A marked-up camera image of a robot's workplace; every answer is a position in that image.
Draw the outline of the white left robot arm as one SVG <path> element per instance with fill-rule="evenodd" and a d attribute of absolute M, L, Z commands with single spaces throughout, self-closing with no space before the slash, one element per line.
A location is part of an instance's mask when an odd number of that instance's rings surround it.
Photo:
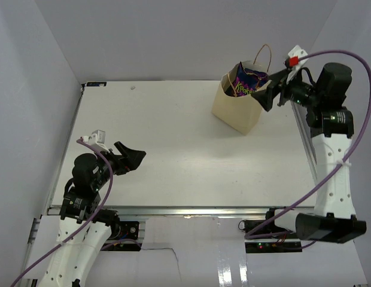
<path fill-rule="evenodd" d="M 99 192 L 112 186 L 115 176 L 136 170 L 146 153 L 121 142 L 115 155 L 99 143 L 81 138 L 79 144 L 91 152 L 74 160 L 72 177 L 65 185 L 59 229 L 50 262 L 38 286 L 84 286 L 96 257 L 108 239 L 120 233 L 120 219 L 114 210 L 104 209 L 106 197 Z"/>

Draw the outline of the dark blue snack bag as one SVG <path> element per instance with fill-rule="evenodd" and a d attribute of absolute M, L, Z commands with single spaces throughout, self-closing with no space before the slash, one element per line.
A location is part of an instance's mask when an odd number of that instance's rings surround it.
<path fill-rule="evenodd" d="M 266 72 L 245 68 L 240 62 L 232 82 L 233 95 L 235 97 L 251 95 L 267 82 L 268 74 Z"/>

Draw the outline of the aluminium table front rail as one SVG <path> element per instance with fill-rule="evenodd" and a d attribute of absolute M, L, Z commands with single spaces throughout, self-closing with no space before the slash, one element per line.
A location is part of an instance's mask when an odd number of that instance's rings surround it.
<path fill-rule="evenodd" d="M 270 207 L 160 207 L 160 206 L 106 206 L 121 216 L 252 216 L 264 215 Z"/>

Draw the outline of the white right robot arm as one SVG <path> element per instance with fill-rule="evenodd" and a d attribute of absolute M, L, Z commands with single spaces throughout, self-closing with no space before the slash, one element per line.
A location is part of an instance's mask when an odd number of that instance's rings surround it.
<path fill-rule="evenodd" d="M 268 77 L 268 83 L 253 98 L 269 111 L 273 99 L 307 110 L 306 121 L 316 156 L 317 199 L 312 214 L 294 209 L 271 209 L 265 233 L 279 238 L 285 231 L 300 240 L 346 243 L 363 235 L 365 221 L 357 219 L 350 190 L 350 163 L 344 157 L 354 135 L 353 115 L 344 106 L 352 82 L 352 70 L 340 63 L 324 65 L 316 81 L 303 82 L 302 73 L 286 68 Z"/>

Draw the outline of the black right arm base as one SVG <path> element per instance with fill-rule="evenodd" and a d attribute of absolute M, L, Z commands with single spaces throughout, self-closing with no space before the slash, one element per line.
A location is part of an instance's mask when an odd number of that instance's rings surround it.
<path fill-rule="evenodd" d="M 255 227 L 259 226 L 266 219 L 274 216 L 276 209 L 270 208 L 265 213 L 265 219 L 250 220 L 242 219 L 238 223 L 239 231 L 248 233 Z M 275 223 L 262 227 L 251 235 L 251 242 L 246 242 L 245 249 L 247 253 L 255 254 L 270 254 L 270 253 L 287 253 L 287 252 L 302 252 L 301 241 L 297 236 L 284 229 L 277 227 Z"/>

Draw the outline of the blue label sticker left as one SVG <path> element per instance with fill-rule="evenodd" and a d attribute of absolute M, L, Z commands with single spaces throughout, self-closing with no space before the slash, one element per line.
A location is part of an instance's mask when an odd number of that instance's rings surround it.
<path fill-rule="evenodd" d="M 86 87 L 105 87 L 107 82 L 87 82 Z"/>

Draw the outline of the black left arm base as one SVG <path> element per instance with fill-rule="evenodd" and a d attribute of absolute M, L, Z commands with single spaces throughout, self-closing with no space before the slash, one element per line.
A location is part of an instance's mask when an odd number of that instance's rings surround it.
<path fill-rule="evenodd" d="M 94 217 L 93 222 L 102 222 L 111 229 L 111 235 L 104 243 L 101 251 L 141 250 L 141 244 L 138 242 L 138 221 L 122 221 L 117 211 L 102 209 Z"/>

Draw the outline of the beige paper bag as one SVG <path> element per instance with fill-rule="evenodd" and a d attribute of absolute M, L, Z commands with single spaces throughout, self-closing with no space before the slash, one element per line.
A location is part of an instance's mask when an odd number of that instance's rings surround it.
<path fill-rule="evenodd" d="M 256 56 L 253 60 L 243 61 L 245 68 L 269 73 L 272 54 L 269 55 L 268 64 L 262 66 L 257 61 Z M 237 63 L 228 73 L 223 75 L 212 105 L 214 116 L 224 121 L 230 127 L 247 135 L 257 124 L 263 108 L 251 95 L 235 97 L 233 95 L 232 82 L 236 76 L 239 63 Z"/>

